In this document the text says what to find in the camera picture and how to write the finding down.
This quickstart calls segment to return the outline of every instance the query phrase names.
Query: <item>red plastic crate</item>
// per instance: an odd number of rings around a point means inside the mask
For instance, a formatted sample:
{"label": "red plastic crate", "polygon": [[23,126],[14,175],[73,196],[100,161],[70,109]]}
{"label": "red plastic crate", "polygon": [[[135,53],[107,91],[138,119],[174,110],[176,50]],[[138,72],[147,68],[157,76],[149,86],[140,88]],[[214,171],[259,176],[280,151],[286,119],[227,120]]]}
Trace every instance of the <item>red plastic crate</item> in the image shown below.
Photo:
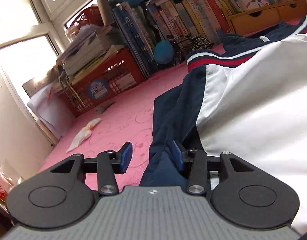
{"label": "red plastic crate", "polygon": [[75,116],[80,116],[143,81],[145,81],[145,78],[129,49],[124,48],[116,56],[101,63],[91,73],[72,86],[85,107],[79,100],[71,97],[73,105],[64,91],[60,91],[58,95]]}
{"label": "red plastic crate", "polygon": [[98,26],[103,26],[102,17],[97,5],[92,5],[89,8],[84,9],[71,23],[71,26],[76,26],[78,29],[81,26],[94,24]]}

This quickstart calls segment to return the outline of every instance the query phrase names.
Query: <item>white wall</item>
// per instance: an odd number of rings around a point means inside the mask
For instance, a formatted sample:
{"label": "white wall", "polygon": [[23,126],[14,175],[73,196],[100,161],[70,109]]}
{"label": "white wall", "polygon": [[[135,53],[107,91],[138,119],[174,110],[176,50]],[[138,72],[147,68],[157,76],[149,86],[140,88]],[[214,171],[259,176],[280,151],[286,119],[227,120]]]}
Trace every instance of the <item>white wall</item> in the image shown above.
{"label": "white wall", "polygon": [[7,160],[28,179],[51,151],[51,143],[20,110],[0,74],[0,165]]}

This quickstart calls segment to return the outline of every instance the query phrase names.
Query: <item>blue plush ball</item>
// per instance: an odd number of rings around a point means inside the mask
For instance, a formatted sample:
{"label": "blue plush ball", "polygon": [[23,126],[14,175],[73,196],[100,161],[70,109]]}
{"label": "blue plush ball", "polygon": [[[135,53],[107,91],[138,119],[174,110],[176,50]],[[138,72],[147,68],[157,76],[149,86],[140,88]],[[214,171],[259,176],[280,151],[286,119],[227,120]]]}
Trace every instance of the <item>blue plush ball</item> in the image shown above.
{"label": "blue plush ball", "polygon": [[156,45],[153,55],[157,63],[167,64],[173,59],[174,49],[169,41],[161,41]]}

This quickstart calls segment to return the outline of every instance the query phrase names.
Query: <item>wooden shelf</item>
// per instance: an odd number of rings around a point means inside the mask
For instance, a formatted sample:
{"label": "wooden shelf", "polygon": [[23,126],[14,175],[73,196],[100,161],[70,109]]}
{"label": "wooden shelf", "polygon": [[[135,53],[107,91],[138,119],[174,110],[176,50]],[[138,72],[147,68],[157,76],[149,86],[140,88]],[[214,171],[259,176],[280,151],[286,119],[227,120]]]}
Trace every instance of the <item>wooden shelf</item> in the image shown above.
{"label": "wooden shelf", "polygon": [[268,28],[281,21],[289,21],[307,15],[307,2],[306,0],[286,1],[234,15],[228,15],[223,10],[223,14],[233,33],[245,35]]}
{"label": "wooden shelf", "polygon": [[226,18],[231,20],[231,19],[238,18],[238,17],[241,17],[241,16],[246,15],[246,14],[252,14],[252,13],[255,13],[255,12],[260,12],[260,11],[271,9],[271,8],[277,8],[277,7],[284,6],[284,5],[297,4],[297,3],[300,3],[302,1],[303,0],[286,1],[286,2],[282,2],[282,3],[271,4],[271,5],[268,5],[268,6],[265,6],[265,7],[259,7],[259,8],[252,9],[252,10],[249,10],[249,11],[245,11],[245,12],[242,12],[242,13],[237,13],[237,14],[234,14],[234,15],[228,15]]}

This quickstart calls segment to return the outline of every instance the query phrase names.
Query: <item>pink bedsheet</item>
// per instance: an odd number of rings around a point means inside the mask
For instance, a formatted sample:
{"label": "pink bedsheet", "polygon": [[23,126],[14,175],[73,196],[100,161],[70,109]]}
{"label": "pink bedsheet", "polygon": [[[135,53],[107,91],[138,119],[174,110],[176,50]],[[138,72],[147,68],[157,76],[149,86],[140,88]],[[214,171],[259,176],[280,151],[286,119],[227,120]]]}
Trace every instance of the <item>pink bedsheet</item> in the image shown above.
{"label": "pink bedsheet", "polygon": [[[126,141],[130,141],[133,144],[132,160],[124,175],[116,174],[116,180],[119,190],[125,185],[138,185],[148,164],[154,100],[167,90],[180,85],[187,73],[185,62],[162,70],[139,86],[116,96],[113,99],[115,103],[103,114],[98,114],[93,109],[78,117],[46,158],[40,170],[49,168],[74,153],[82,153],[85,158],[92,158],[102,151],[117,151]],[[66,153],[80,129],[97,117],[101,117],[102,121],[92,131],[91,137],[78,148]],[[86,185],[97,190],[96,174],[87,174]]]}

